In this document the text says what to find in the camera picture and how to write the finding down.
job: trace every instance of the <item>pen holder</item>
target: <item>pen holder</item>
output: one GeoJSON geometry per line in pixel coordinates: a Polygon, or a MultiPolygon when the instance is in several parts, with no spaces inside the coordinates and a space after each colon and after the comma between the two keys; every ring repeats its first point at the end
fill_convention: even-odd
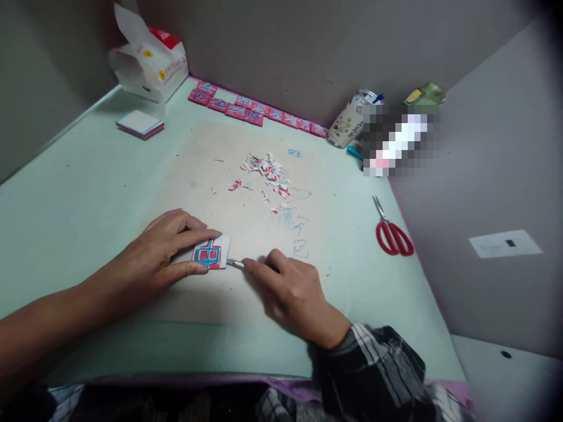
{"type": "Polygon", "coordinates": [[[372,91],[359,90],[328,129],[327,139],[337,148],[346,148],[364,128],[364,106],[377,98],[372,91]]]}

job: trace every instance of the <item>desk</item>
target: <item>desk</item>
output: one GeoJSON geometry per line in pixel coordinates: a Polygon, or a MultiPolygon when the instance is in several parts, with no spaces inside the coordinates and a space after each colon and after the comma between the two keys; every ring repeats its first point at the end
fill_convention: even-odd
{"type": "MultiPolygon", "coordinates": [[[[464,380],[417,256],[389,256],[375,238],[374,193],[389,218],[406,227],[387,179],[363,177],[356,159],[313,135],[269,120],[251,127],[193,104],[187,97],[195,85],[188,79],[179,88],[167,104],[166,129],[147,142],[114,122],[133,109],[157,115],[156,105],[114,90],[0,186],[0,317],[81,282],[138,236],[155,217],[155,199],[192,129],[216,122],[297,147],[316,142],[323,166],[315,171],[331,186],[318,196],[330,227],[319,268],[327,299],[352,321],[393,326],[426,362],[427,377],[464,380]]],[[[221,325],[133,315],[69,346],[47,380],[185,372],[309,377],[311,362],[306,344],[265,316],[258,325],[221,325]]]]}

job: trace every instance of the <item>striped sleeve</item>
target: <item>striped sleeve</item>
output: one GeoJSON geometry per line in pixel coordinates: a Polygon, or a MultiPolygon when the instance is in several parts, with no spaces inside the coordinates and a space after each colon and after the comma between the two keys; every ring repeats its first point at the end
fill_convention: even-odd
{"type": "Polygon", "coordinates": [[[389,326],[353,324],[332,350],[320,351],[323,403],[357,420],[471,421],[445,389],[424,384],[424,361],[389,326]]]}

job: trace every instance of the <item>wall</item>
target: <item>wall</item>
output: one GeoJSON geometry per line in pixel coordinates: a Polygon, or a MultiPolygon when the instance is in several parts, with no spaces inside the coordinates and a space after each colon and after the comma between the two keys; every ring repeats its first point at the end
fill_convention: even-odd
{"type": "Polygon", "coordinates": [[[526,27],[447,93],[439,159],[391,184],[451,333],[563,356],[556,55],[546,20],[526,27]],[[480,259],[467,240],[517,229],[544,254],[480,259]]]}
{"type": "Polygon", "coordinates": [[[562,361],[466,337],[452,336],[452,340],[479,422],[552,420],[562,361]]]}
{"type": "Polygon", "coordinates": [[[190,71],[329,125],[359,89],[451,88],[531,22],[526,0],[139,0],[190,71]]]}
{"type": "Polygon", "coordinates": [[[2,0],[0,183],[116,84],[111,0],[2,0]]]}

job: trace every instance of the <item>white paper box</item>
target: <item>white paper box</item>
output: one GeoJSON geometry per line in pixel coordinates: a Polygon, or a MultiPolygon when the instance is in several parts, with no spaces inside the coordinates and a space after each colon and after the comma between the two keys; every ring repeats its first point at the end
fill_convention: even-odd
{"type": "Polygon", "coordinates": [[[188,77],[184,45],[150,29],[135,13],[114,4],[117,25],[129,44],[112,49],[108,61],[125,91],[166,103],[188,77]]]}

